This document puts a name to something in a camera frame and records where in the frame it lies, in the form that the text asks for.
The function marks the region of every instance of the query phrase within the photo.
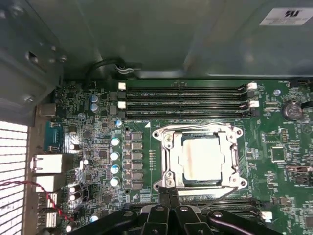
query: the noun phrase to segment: red wire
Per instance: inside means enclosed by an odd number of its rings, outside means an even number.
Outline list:
[[[65,220],[74,221],[73,218],[69,218],[65,214],[63,214],[62,210],[56,206],[55,202],[53,201],[53,199],[51,198],[49,193],[40,184],[38,184],[36,182],[33,182],[33,181],[28,181],[28,180],[24,180],[24,181],[7,181],[7,182],[4,182],[4,183],[0,184],[0,187],[1,186],[11,185],[11,184],[17,184],[17,185],[27,185],[27,184],[30,184],[30,185],[35,185],[37,187],[40,187],[41,190],[45,193],[45,197],[47,198],[47,200],[50,200],[50,202],[52,203],[52,207],[54,209],[56,209],[58,215],[60,217],[63,217]]]

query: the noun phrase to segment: cpu socket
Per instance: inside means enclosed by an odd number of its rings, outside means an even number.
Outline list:
[[[240,177],[237,138],[242,129],[227,123],[169,125],[153,132],[161,142],[162,179],[180,196],[223,196],[247,186]]]

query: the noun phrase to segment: ventilation grille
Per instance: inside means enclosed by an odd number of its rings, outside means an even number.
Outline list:
[[[25,180],[28,127],[0,121],[0,184]],[[0,235],[22,229],[24,185],[0,187]]]

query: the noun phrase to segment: sticker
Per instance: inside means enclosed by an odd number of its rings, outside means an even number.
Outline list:
[[[260,25],[303,25],[313,16],[313,8],[273,8]]]

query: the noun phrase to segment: green circuit board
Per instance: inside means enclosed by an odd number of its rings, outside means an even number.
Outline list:
[[[207,80],[129,80],[127,88],[140,87],[239,87],[252,81],[207,81]],[[286,120],[281,112],[290,100],[300,103],[310,100],[307,86],[290,87],[287,81],[253,81],[257,83],[254,100],[259,101],[259,116],[245,118],[201,118],[201,119],[128,119],[118,115],[118,101],[123,99],[118,91],[118,81],[93,82],[83,91],[79,82],[69,82],[56,91],[57,117],[63,130],[63,152],[72,152],[70,144],[81,146],[75,154],[76,167],[83,158],[93,160],[81,172],[84,184],[93,188],[93,199],[79,210],[77,222],[83,226],[92,215],[105,216],[123,207],[125,203],[157,203],[157,192],[153,184],[161,179],[160,142],[152,137],[153,131],[170,124],[207,124],[212,122],[231,123],[243,129],[238,139],[241,176],[248,186],[230,195],[235,198],[255,197],[267,203],[273,219],[270,227],[284,234],[313,234],[313,185],[310,173],[299,175],[290,166],[312,166],[313,163],[313,113],[305,109],[300,120]],[[97,110],[90,110],[90,96],[96,95]],[[132,162],[126,158],[132,133],[140,133],[135,143],[142,154],[142,178],[132,187],[126,171]],[[117,146],[111,145],[113,138],[119,139]],[[120,157],[113,161],[112,152]],[[120,171],[112,175],[110,168],[118,165]],[[73,180],[73,173],[67,176]],[[110,185],[112,177],[119,178],[116,187]],[[67,206],[65,189],[63,208]],[[211,199],[210,195],[181,197],[181,201]]]

